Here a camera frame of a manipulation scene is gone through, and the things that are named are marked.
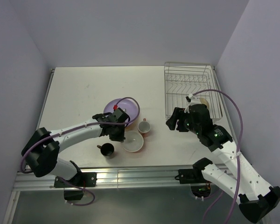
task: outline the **gray floor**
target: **gray floor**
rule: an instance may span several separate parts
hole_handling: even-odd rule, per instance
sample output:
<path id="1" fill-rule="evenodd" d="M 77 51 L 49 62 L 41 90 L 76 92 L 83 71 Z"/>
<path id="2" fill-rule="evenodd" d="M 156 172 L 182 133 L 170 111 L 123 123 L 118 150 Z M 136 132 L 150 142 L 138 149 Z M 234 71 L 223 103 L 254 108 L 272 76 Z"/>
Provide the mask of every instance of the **gray floor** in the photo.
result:
<path id="1" fill-rule="evenodd" d="M 188 186 L 93 192 L 97 199 L 86 207 L 64 204 L 62 191 L 22 192 L 13 224 L 200 224 L 204 211 L 217 197 L 196 201 Z M 223 223 L 231 201 L 224 194 L 204 224 Z M 236 206 L 229 223 L 250 222 Z"/>

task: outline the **wire dish rack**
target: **wire dish rack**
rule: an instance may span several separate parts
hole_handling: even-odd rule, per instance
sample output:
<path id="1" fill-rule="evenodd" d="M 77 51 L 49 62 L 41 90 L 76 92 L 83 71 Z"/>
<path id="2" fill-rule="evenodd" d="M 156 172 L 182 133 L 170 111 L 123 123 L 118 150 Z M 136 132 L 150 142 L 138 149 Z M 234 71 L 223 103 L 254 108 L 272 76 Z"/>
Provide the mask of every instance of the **wire dish rack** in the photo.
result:
<path id="1" fill-rule="evenodd" d="M 186 96 L 206 89 L 218 89 L 212 66 L 200 63 L 166 62 L 165 73 L 165 112 L 169 119 L 175 107 L 185 108 L 188 105 Z M 210 104 L 210 117 L 214 122 L 223 116 L 219 93 L 202 92 L 197 95 Z"/>

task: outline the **black mug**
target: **black mug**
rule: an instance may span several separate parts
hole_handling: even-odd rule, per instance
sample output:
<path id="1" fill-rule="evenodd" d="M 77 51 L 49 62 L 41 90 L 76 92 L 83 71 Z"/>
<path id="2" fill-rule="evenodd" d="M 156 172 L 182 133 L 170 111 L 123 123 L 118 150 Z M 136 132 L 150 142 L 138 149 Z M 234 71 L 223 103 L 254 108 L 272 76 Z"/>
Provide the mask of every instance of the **black mug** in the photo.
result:
<path id="1" fill-rule="evenodd" d="M 98 148 L 103 156 L 109 157 L 114 153 L 114 146 L 111 143 L 105 143 L 102 146 L 98 146 Z"/>

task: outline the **cable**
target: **cable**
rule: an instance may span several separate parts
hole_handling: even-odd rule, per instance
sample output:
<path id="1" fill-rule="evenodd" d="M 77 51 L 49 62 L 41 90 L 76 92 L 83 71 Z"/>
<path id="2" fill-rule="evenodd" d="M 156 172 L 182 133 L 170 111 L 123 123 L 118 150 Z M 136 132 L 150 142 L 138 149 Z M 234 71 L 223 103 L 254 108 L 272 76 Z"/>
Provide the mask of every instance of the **cable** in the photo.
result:
<path id="1" fill-rule="evenodd" d="M 64 182 L 66 185 L 69 185 L 70 187 L 73 187 L 73 188 L 77 188 L 77 189 L 79 189 L 79 190 L 82 190 L 83 192 L 87 191 L 89 194 L 92 195 L 92 200 L 91 200 L 90 202 L 88 202 L 88 203 L 85 203 L 85 204 L 77 204 L 77 203 L 71 203 L 71 202 L 69 202 L 69 201 L 66 201 L 67 203 L 69 203 L 69 204 L 71 204 L 71 205 L 75 205 L 75 206 L 87 206 L 87 205 L 90 205 L 90 204 L 92 204 L 92 203 L 94 202 L 94 200 L 95 200 L 95 195 L 94 195 L 94 193 L 93 193 L 92 191 L 90 191 L 90 190 L 88 190 L 88 189 L 86 189 L 86 188 L 81 188 L 81 187 L 77 187 L 77 186 L 75 186 L 75 185 L 72 185 L 71 183 L 69 183 L 68 181 L 66 181 L 65 179 L 63 179 L 62 177 L 58 177 L 58 178 L 60 178 L 61 181 Z"/>
<path id="2" fill-rule="evenodd" d="M 241 125 L 240 132 L 239 132 L 239 137 L 238 137 L 238 143 L 237 143 L 237 151 L 236 151 L 238 153 L 240 151 L 239 145 L 240 145 L 240 142 L 241 142 L 242 136 L 243 136 L 243 119 L 242 119 L 242 115 L 241 115 L 241 112 L 239 111 L 239 108 L 238 108 L 237 104 L 233 101 L 233 99 L 231 99 L 230 96 L 228 96 L 226 93 L 224 93 L 224 92 L 222 92 L 220 90 L 214 90 L 214 89 L 201 90 L 201 91 L 198 91 L 198 92 L 194 93 L 193 95 L 197 95 L 199 93 L 206 92 L 206 91 L 213 91 L 213 92 L 221 93 L 222 95 L 226 96 L 232 102 L 234 107 L 236 108 L 236 110 L 238 112 L 238 116 L 239 116 L 239 122 L 240 122 L 240 125 Z M 227 215 L 227 217 L 226 217 L 226 219 L 224 221 L 224 224 L 227 224 L 229 219 L 231 218 L 232 212 L 234 210 L 234 206 L 235 206 L 235 204 L 237 202 L 238 190 L 239 190 L 239 181 L 240 181 L 240 178 L 241 178 L 241 166 L 240 166 L 240 161 L 239 161 L 239 157 L 238 156 L 237 156 L 237 167 L 238 167 L 237 185 L 236 185 L 234 197 L 233 197 L 233 200 L 232 200 L 232 203 L 231 203 L 231 207 L 230 207 L 229 213 L 228 213 L 228 215 Z"/>
<path id="3" fill-rule="evenodd" d="M 219 201 L 219 199 L 222 197 L 223 193 L 224 193 L 224 191 L 222 191 L 222 193 L 219 195 L 219 197 L 207 208 L 207 210 L 205 211 L 205 213 L 204 213 L 204 215 L 203 215 L 202 223 L 204 222 L 207 213 L 208 213 L 208 212 L 210 211 L 210 209 Z"/>
<path id="4" fill-rule="evenodd" d="M 120 100 L 116 103 L 116 105 L 117 105 L 119 102 L 121 102 L 122 100 L 124 100 L 124 99 L 131 99 L 131 100 L 133 100 L 133 101 L 136 103 L 136 105 L 137 105 L 137 107 L 138 107 L 138 112 L 137 112 L 137 115 L 136 115 L 135 118 L 133 118 L 132 120 L 129 120 L 129 121 L 127 121 L 127 122 L 124 122 L 124 123 L 93 122 L 93 123 L 88 123 L 88 124 L 86 124 L 86 126 L 92 126 L 92 125 L 128 125 L 128 124 L 134 122 L 134 121 L 139 117 L 139 114 L 140 114 L 140 105 L 139 105 L 139 103 L 138 103 L 134 98 L 132 98 L 132 97 L 124 97 L 124 98 L 120 99 Z M 63 135 L 63 134 L 70 133 L 70 132 L 73 132 L 73 131 L 76 131 L 76 130 L 79 130 L 79 129 L 81 129 L 81 128 L 85 128 L 85 125 L 80 125 L 80 126 L 71 128 L 71 129 L 69 129 L 69 130 L 67 130 L 67 131 L 64 131 L 64 132 L 62 133 L 62 135 Z M 59 133 L 50 135 L 50 136 L 48 136 L 48 137 L 46 137 L 46 138 L 43 138 L 43 139 L 39 140 L 39 141 L 36 142 L 33 146 L 31 146 L 31 147 L 25 152 L 25 154 L 23 155 L 23 157 L 22 157 L 22 159 L 21 159 L 20 171 L 21 171 L 22 173 L 24 173 L 24 174 L 30 174 L 30 173 L 32 173 L 32 172 L 33 172 L 32 170 L 30 170 L 30 171 L 25 171 L 25 163 L 24 163 L 24 162 L 25 162 L 25 159 L 26 159 L 26 157 L 28 156 L 28 154 L 29 154 L 33 149 L 35 149 L 38 145 L 40 145 L 41 143 L 44 143 L 45 141 L 47 141 L 47 140 L 49 140 L 49 139 L 52 139 L 52 138 L 55 138 L 55 137 L 57 137 L 57 136 L 59 136 L 59 135 L 60 135 Z M 66 183 L 67 185 L 71 186 L 71 187 L 84 190 L 83 188 L 80 188 L 80 187 L 77 187 L 77 186 L 72 185 L 71 183 L 69 183 L 68 181 L 66 181 L 66 180 L 63 179 L 63 178 L 61 178 L 61 180 L 62 180 L 64 183 Z M 85 191 L 89 192 L 89 193 L 93 196 L 93 200 L 92 200 L 91 202 L 86 203 L 86 204 L 76 204 L 76 203 L 70 203 L 70 204 L 73 204 L 73 205 L 76 205 L 76 206 L 86 206 L 86 205 L 91 204 L 91 203 L 94 201 L 95 196 L 94 196 L 94 194 L 93 194 L 91 191 L 89 191 L 89 190 L 87 190 L 87 189 L 85 189 Z"/>

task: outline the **white table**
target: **white table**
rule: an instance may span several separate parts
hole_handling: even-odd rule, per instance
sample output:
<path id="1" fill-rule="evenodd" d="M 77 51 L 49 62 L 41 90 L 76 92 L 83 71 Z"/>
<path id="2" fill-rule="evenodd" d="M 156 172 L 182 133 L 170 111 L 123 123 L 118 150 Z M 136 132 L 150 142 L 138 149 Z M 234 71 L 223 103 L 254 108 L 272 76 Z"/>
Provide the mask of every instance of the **white table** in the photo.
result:
<path id="1" fill-rule="evenodd" d="M 163 66 L 56 68 L 39 127 L 56 130 L 81 123 L 102 113 L 111 100 L 126 96 L 135 98 L 141 107 L 137 122 L 128 129 L 137 130 L 143 118 L 152 126 L 139 152 L 127 152 L 121 143 L 105 136 L 69 147 L 60 157 L 82 168 L 192 165 L 203 157 L 222 163 L 194 134 L 170 131 L 165 125 Z M 217 124 L 231 133 L 225 111 Z M 106 142 L 115 146 L 112 159 L 103 157 L 97 148 Z"/>

